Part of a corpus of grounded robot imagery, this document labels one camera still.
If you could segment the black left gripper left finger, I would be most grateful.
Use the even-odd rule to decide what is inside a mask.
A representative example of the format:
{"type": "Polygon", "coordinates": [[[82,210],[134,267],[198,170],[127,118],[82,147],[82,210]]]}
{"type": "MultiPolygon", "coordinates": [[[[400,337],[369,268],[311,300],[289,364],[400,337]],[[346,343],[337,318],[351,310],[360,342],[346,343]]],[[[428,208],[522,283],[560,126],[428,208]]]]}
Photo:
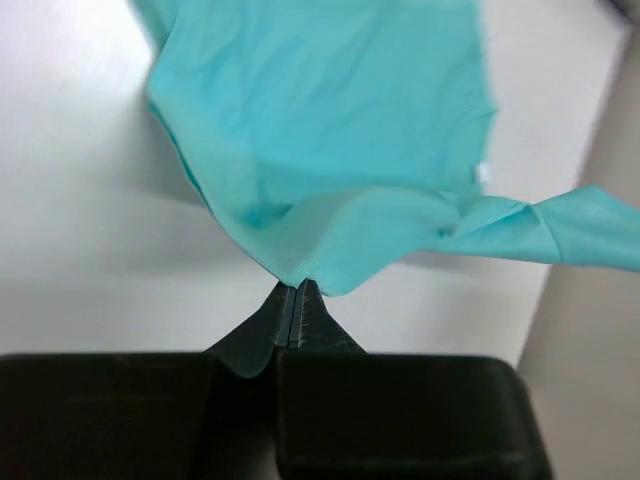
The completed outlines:
{"type": "Polygon", "coordinates": [[[208,348],[234,375],[254,378],[269,365],[274,351],[288,344],[296,289],[278,282],[248,319],[208,348]]]}

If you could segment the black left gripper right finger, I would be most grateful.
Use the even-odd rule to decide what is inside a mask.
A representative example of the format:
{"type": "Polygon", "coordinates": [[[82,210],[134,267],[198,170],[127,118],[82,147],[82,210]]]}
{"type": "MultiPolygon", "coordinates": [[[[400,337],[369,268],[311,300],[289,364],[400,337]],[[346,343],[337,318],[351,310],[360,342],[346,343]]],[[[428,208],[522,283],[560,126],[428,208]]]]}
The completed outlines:
{"type": "Polygon", "coordinates": [[[331,316],[317,283],[312,280],[305,280],[296,289],[289,348],[340,354],[365,352],[331,316]]]}

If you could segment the teal t shirt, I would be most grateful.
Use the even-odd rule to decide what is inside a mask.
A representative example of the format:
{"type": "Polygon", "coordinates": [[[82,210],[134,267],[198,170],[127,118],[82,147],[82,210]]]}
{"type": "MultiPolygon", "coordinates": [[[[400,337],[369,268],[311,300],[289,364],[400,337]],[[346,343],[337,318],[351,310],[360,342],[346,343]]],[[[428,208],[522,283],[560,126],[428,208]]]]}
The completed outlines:
{"type": "Polygon", "coordinates": [[[344,295],[417,251],[639,267],[639,213],[594,187],[486,195],[475,1],[138,1],[147,81],[216,220],[282,283],[344,295]]]}

